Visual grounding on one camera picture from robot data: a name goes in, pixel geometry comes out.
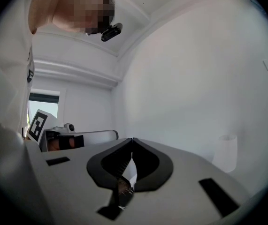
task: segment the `small white cylinder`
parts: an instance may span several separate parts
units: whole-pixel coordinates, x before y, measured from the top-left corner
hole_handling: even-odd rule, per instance
[[[218,139],[212,163],[225,173],[236,168],[237,164],[237,136],[224,135]]]

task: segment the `white shirt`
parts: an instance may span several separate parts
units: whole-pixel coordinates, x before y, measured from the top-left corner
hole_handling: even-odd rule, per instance
[[[13,0],[0,17],[0,124],[16,132],[27,125],[34,75],[30,5],[31,0]]]

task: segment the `person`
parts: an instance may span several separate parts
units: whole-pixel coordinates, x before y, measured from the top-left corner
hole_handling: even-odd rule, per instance
[[[114,0],[13,0],[0,18],[0,124],[21,133],[34,78],[32,38],[54,24],[87,35],[111,24]]]

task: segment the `ceiling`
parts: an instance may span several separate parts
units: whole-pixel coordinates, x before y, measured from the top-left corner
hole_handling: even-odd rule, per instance
[[[40,34],[52,34],[73,38],[84,43],[96,46],[114,56],[118,53],[125,41],[150,24],[152,13],[172,0],[115,0],[115,18],[113,24],[122,23],[122,33],[113,39],[102,42],[100,34],[86,36],[82,33],[65,32],[54,25],[48,25],[38,30]]]

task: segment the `white ceiling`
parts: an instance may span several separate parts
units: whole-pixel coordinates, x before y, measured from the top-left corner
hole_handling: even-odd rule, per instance
[[[123,30],[120,35],[107,42],[101,41],[100,34],[88,37],[82,33],[64,32],[53,25],[40,28],[38,33],[78,39],[117,57],[125,41],[146,27],[151,22],[152,13],[170,1],[172,0],[116,0],[113,24],[122,23]]]

